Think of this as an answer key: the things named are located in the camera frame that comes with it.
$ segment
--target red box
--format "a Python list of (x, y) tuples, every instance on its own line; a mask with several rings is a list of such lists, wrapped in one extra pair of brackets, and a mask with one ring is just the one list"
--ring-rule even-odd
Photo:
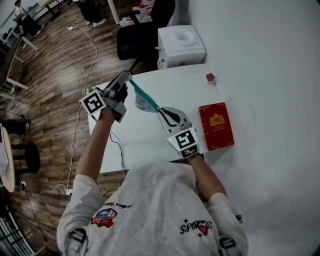
[(199, 113), (209, 151), (235, 144), (225, 103), (200, 106)]

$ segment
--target office chair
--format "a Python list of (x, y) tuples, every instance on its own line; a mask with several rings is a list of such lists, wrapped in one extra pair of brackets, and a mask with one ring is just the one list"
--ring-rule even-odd
[(125, 26), (118, 30), (116, 35), (116, 48), (120, 60), (137, 58), (131, 68), (130, 73), (145, 56), (157, 52), (158, 29), (168, 25), (176, 8), (175, 0), (155, 0), (151, 19), (153, 22), (140, 23), (136, 15), (139, 10), (130, 11), (121, 16), (130, 16), (134, 25)]

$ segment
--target white t-shirt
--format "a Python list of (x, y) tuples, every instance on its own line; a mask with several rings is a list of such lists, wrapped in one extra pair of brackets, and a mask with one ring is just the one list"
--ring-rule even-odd
[[(70, 238), (78, 228), (86, 232), (84, 243)], [(227, 197), (214, 194), (206, 208), (192, 167), (175, 163), (130, 170), (106, 202), (93, 179), (77, 175), (57, 244), (64, 256), (248, 254), (246, 234)]]
[[(19, 6), (19, 7), (16, 6), (14, 12), (15, 12), (15, 16), (18, 17), (20, 14), (24, 13), (25, 11), (22, 9), (21, 6)], [(25, 19), (25, 17), (27, 17), (27, 15), (28, 14), (22, 15), (21, 20), (23, 21)]]

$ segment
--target black stool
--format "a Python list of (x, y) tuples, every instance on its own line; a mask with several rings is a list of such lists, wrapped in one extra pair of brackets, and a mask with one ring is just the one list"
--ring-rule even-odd
[(26, 169), (15, 169), (16, 175), (33, 173), (36, 174), (40, 168), (40, 157), (37, 146), (28, 142), (27, 145), (14, 145), (11, 144), (11, 149), (13, 150), (25, 150), (24, 155), (14, 155), (13, 160), (25, 160), (28, 168)]

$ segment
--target white marker cube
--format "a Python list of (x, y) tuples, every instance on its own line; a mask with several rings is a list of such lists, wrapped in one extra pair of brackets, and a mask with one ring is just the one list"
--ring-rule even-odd
[(167, 140), (182, 158), (192, 156), (199, 151), (198, 137), (194, 127), (183, 130)]
[(95, 112), (106, 107), (105, 101), (102, 99), (97, 90), (89, 93), (80, 99), (79, 102), (89, 116), (92, 116)]

